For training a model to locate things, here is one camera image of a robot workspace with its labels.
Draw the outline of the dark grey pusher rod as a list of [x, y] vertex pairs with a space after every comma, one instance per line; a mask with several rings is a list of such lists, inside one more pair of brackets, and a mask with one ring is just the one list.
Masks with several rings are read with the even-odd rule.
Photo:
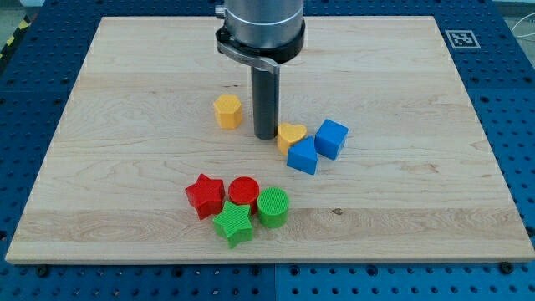
[[251, 67], [254, 134], [260, 140], [271, 140], [277, 134], [279, 75]]

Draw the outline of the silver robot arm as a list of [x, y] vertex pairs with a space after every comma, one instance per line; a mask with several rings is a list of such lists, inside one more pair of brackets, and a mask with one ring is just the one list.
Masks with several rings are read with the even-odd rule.
[[254, 134], [277, 135], [282, 64], [303, 48], [306, 23], [303, 0], [225, 0], [215, 6], [223, 21], [216, 31], [217, 50], [251, 68]]

